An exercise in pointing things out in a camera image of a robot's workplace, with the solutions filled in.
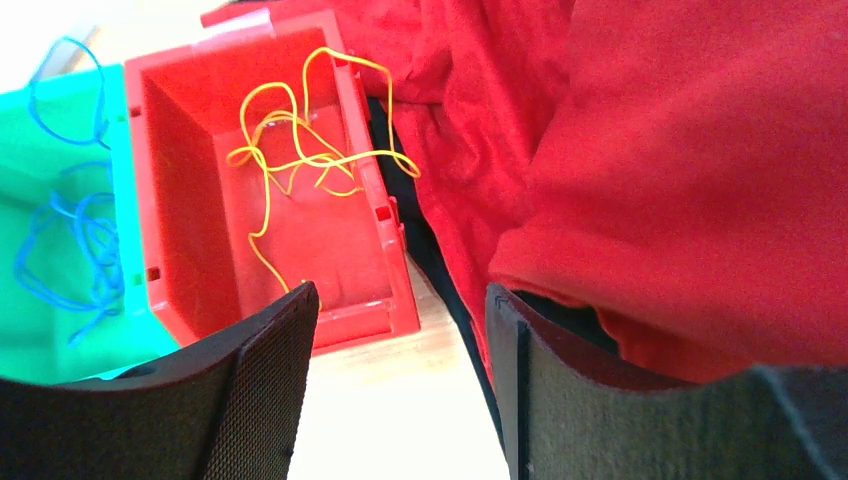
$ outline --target yellow string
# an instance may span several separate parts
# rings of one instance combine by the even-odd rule
[[[339,53],[334,50],[331,50],[327,47],[321,47],[317,50],[313,51],[303,63],[303,72],[302,72],[302,81],[303,81],[303,105],[304,105],[304,117],[308,116],[309,113],[309,85],[308,85],[308,71],[309,65],[312,61],[321,54],[326,54],[331,57],[344,60],[350,63],[356,63],[359,65],[363,65],[369,68],[373,68],[375,70],[379,70],[386,76],[386,80],[388,83],[388,127],[389,127],[389,150],[372,150],[370,152],[362,152],[355,155],[345,156],[331,145],[328,141],[326,141],[321,135],[316,132],[309,121],[305,118],[300,118],[298,115],[297,108],[297,98],[292,91],[291,87],[284,82],[270,82],[263,85],[260,85],[254,88],[242,101],[241,108],[239,110],[239,123],[241,126],[242,134],[244,135],[244,139],[247,142],[247,145],[237,148],[231,151],[227,157],[226,162],[228,165],[233,167],[239,167],[244,165],[249,159],[253,158],[256,164],[262,169],[264,190],[265,190],[265,215],[262,221],[262,228],[257,232],[248,233],[248,243],[250,244],[253,253],[256,254],[256,257],[262,262],[265,267],[271,271],[277,281],[280,282],[280,285],[283,287],[283,290],[288,293],[290,291],[288,284],[283,279],[280,272],[277,271],[276,268],[268,261],[267,258],[262,254],[259,250],[259,247],[256,245],[256,240],[265,235],[268,231],[270,221],[271,221],[271,183],[274,185],[286,196],[291,195],[292,188],[294,186],[294,177],[297,174],[298,170],[303,165],[308,165],[314,168],[323,169],[323,172],[318,177],[318,180],[315,182],[314,187],[318,188],[319,186],[326,191],[327,193],[337,196],[337,197],[347,197],[353,195],[359,191],[362,191],[363,188],[360,186],[354,186],[354,188],[348,192],[336,192],[330,190],[327,187],[322,186],[322,182],[327,177],[331,168],[339,168],[341,169],[345,175],[347,175],[351,180],[356,182],[356,179],[353,173],[348,169],[347,165],[354,163],[363,158],[373,157],[377,155],[386,155],[392,157],[397,163],[398,167],[405,172],[407,175],[413,178],[421,177],[421,170],[418,168],[418,165],[415,164],[409,157],[402,153],[398,153],[395,151],[395,142],[394,142],[394,126],[392,125],[393,118],[393,87],[392,87],[392,75],[388,68],[379,65],[374,62],[370,62],[368,60],[354,57],[352,55],[347,55],[344,53]],[[259,95],[261,92],[280,88],[286,91],[289,97],[289,101],[291,102],[292,108],[291,111],[286,110],[274,110],[262,119],[261,122],[254,128],[253,134],[251,135],[248,132],[247,128],[247,108],[250,105],[250,102]],[[298,159],[292,162],[286,163],[284,165],[279,165],[275,167],[271,167],[268,165],[268,162],[265,158],[265,155],[262,153],[262,150],[259,149],[259,140],[262,138],[262,133],[265,128],[272,123],[287,121],[291,123],[292,126],[292,139],[294,143],[295,151],[297,152]],[[320,144],[322,144],[329,153],[320,153],[317,155],[307,156],[303,152],[303,148],[300,143],[300,130],[306,130],[315,140],[317,140]],[[233,159],[239,155],[242,155],[240,159],[234,161]],[[282,172],[285,170],[291,170],[289,173],[289,181],[287,187],[283,187],[277,178],[273,175],[277,172]]]

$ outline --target blue string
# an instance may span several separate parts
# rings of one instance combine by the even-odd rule
[[[91,138],[78,140],[59,135],[48,127],[38,113],[36,87],[44,73],[44,67],[56,48],[62,42],[69,42],[81,48],[91,57],[100,76],[100,88],[94,109],[94,127]],[[106,107],[106,77],[103,66],[83,43],[70,38],[62,37],[50,48],[46,58],[36,70],[29,81],[28,111],[33,121],[48,135],[61,142],[75,146],[100,145],[106,150],[109,146],[103,142],[103,135],[109,126],[105,118]],[[73,175],[80,170],[92,168],[106,168],[109,173],[109,182],[112,183],[112,165],[108,162],[83,162],[66,168],[59,172],[60,177]],[[121,270],[121,259],[118,251],[118,232],[115,222],[107,218],[92,218],[88,210],[96,205],[112,205],[115,196],[111,193],[96,192],[82,198],[78,203],[73,203],[63,198],[58,192],[50,192],[50,200],[38,207],[30,220],[30,234],[24,240],[15,257],[13,267],[14,278],[20,285],[36,298],[56,308],[75,313],[93,313],[94,317],[82,328],[74,332],[68,339],[69,346],[78,345],[82,338],[97,326],[103,319],[114,317],[121,313],[115,304],[124,294],[123,272]],[[49,289],[38,277],[27,267],[27,259],[35,248],[38,237],[51,225],[64,225],[73,235],[82,256],[91,264],[94,270],[94,281],[89,292],[89,301],[82,302],[62,296]]]

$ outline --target red plastic bin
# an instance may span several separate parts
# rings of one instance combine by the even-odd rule
[[[244,145],[238,113],[253,88],[284,81],[300,99],[306,57],[321,46],[345,50],[332,12],[270,30],[239,30],[125,65],[150,302],[182,346],[284,293],[247,241],[264,215],[262,171],[252,161],[234,168],[225,157]],[[309,78],[313,127],[343,153],[371,150],[355,66],[321,56]],[[251,103],[248,126],[290,107],[282,90],[264,92]],[[307,154],[320,150],[307,134],[301,141]],[[297,158],[290,124],[266,129],[259,146],[269,164]],[[302,279],[318,287],[314,353],[420,329],[394,198],[375,158],[353,172],[364,192],[339,198],[313,187],[317,169],[301,168],[290,198],[272,190],[270,229],[257,242],[290,287]],[[324,184],[351,185],[338,169]]]

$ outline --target plastic container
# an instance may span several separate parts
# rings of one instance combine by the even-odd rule
[[[123,70],[105,68],[106,112],[113,120],[105,141],[113,147],[128,145]],[[71,138],[90,137],[100,77],[97,72],[65,75],[39,84],[38,109],[47,125]],[[113,172],[120,182],[115,207],[97,215],[114,215],[120,238],[127,294],[124,314],[103,320],[76,346],[70,336],[91,320],[91,313],[69,313],[44,303],[22,288],[13,276],[13,263],[29,235],[32,212],[54,189],[79,200],[95,191],[111,191],[108,173],[83,169],[70,177],[59,172],[80,162],[106,161],[99,146],[77,147],[44,133],[27,113],[29,92],[0,95],[0,376],[14,380],[55,384],[128,367],[178,348],[153,316],[146,285],[133,283],[143,272],[139,213],[132,185],[132,157],[114,155]],[[57,226],[39,236],[28,266],[51,289],[80,301],[88,299],[92,267],[82,257],[67,227]]]
[[[283,295],[251,250],[262,223],[262,171],[225,157],[243,146],[239,108],[260,84],[289,83],[302,98],[301,67],[321,46],[344,51],[332,13],[268,23],[203,43],[130,60],[127,95],[142,211],[142,237],[154,313],[185,346],[251,315]],[[353,65],[318,58],[310,68],[310,119],[345,153],[371,150],[365,97]],[[281,90],[260,94],[252,130]],[[286,123],[260,148],[272,165],[296,159]],[[304,134],[307,152],[319,150]],[[293,194],[272,191],[270,229],[259,248],[290,287],[315,282],[322,300],[315,353],[420,329],[404,254],[403,227],[377,161],[353,168],[364,193],[337,198],[313,188],[320,172],[302,168]],[[286,176],[279,177],[285,184]],[[325,185],[350,180],[333,171]]]

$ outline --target tangled cord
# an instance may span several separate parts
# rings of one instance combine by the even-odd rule
[[[91,138],[77,140],[62,136],[41,119],[37,107],[36,86],[44,72],[47,61],[59,47],[61,42],[68,42],[82,49],[94,62],[100,76],[100,88],[94,109],[94,128]],[[83,43],[62,37],[50,48],[44,61],[29,81],[29,102],[27,110],[33,121],[48,135],[61,142],[84,147],[97,144],[109,151],[109,146],[103,141],[109,122],[105,118],[106,106],[106,77],[103,66]],[[67,177],[85,169],[105,168],[112,184],[112,165],[108,162],[85,162],[74,165],[59,172],[59,177]],[[74,313],[94,313],[94,317],[82,328],[74,332],[68,339],[69,346],[79,344],[82,338],[104,318],[114,317],[121,313],[115,304],[124,294],[123,272],[118,251],[118,232],[115,222],[100,217],[89,216],[89,209],[95,205],[114,205],[115,196],[109,192],[95,192],[83,197],[78,203],[63,198],[58,192],[50,192],[50,200],[38,207],[30,221],[30,233],[15,257],[13,267],[14,278],[32,295],[58,309]],[[72,300],[48,288],[27,267],[27,259],[35,248],[36,241],[47,228],[55,222],[64,224],[76,241],[82,256],[92,265],[94,270],[93,284],[90,289],[90,302]]]
[[[274,275],[280,285],[283,287],[283,290],[288,293],[289,286],[286,281],[283,279],[280,272],[268,261],[267,258],[262,254],[259,248],[256,246],[256,240],[263,237],[267,231],[270,224],[271,219],[271,183],[273,183],[284,195],[291,195],[292,187],[294,185],[294,177],[297,174],[298,170],[304,166],[310,166],[318,169],[323,169],[324,171],[318,177],[318,180],[315,182],[314,187],[321,187],[327,193],[337,196],[337,197],[347,197],[356,194],[359,191],[362,191],[362,187],[356,184],[356,178],[348,168],[348,164],[352,164],[357,160],[361,160],[363,158],[373,157],[377,155],[386,155],[392,157],[395,162],[398,164],[400,169],[405,172],[407,175],[413,178],[421,177],[421,170],[418,168],[418,165],[415,164],[409,157],[406,155],[395,151],[394,144],[394,126],[392,124],[393,118],[393,87],[392,87],[392,74],[388,68],[379,65],[377,63],[365,60],[363,58],[355,57],[353,55],[347,55],[344,53],[336,52],[327,47],[321,47],[313,51],[304,61],[303,70],[301,80],[303,82],[303,116],[308,117],[309,114],[309,82],[308,82],[308,74],[309,74],[309,65],[312,61],[318,57],[319,55],[328,55],[330,57],[343,60],[350,63],[355,63],[358,65],[362,65],[368,68],[373,68],[375,70],[380,71],[386,77],[386,81],[388,83],[388,128],[389,128],[389,150],[372,150],[368,152],[357,153],[354,155],[345,156],[327,142],[321,135],[316,132],[307,118],[300,118],[298,115],[297,108],[297,98],[292,91],[291,87],[284,82],[271,82],[260,85],[253,89],[244,99],[241,104],[241,109],[239,111],[239,121],[241,125],[242,133],[244,134],[245,141],[247,142],[246,146],[237,148],[231,151],[226,158],[227,163],[230,166],[238,167],[244,165],[249,159],[253,158],[259,168],[262,169],[263,172],[263,180],[264,180],[264,189],[265,189],[265,217],[262,222],[262,228],[257,232],[248,233],[248,243],[250,244],[251,249],[253,249],[253,253],[256,254],[256,257],[262,262],[263,265]],[[247,108],[250,105],[250,102],[261,92],[270,90],[273,88],[279,88],[286,91],[289,97],[289,101],[292,105],[291,110],[274,110],[268,113],[261,122],[256,126],[253,131],[253,135],[251,135],[247,128],[246,121],[246,112]],[[259,149],[259,140],[262,137],[262,132],[265,130],[267,126],[272,123],[287,121],[291,123],[292,126],[292,137],[294,142],[294,147],[298,155],[298,159],[286,163],[284,165],[271,167],[268,165],[267,160],[265,159],[265,155],[262,150]],[[303,152],[303,148],[300,144],[300,130],[306,130],[307,133],[312,135],[312,137],[321,143],[324,147],[327,148],[328,152],[319,153],[317,155],[307,156]],[[235,157],[241,155],[241,157],[237,160],[234,160]],[[324,187],[322,183],[326,179],[327,175],[330,173],[330,169],[338,168],[344,172],[346,176],[348,176],[351,181],[354,183],[354,186],[351,190],[346,192],[337,192],[331,190],[327,187]],[[287,187],[283,187],[282,184],[277,180],[274,176],[277,172],[282,172],[285,170],[291,170],[289,173],[289,180]]]

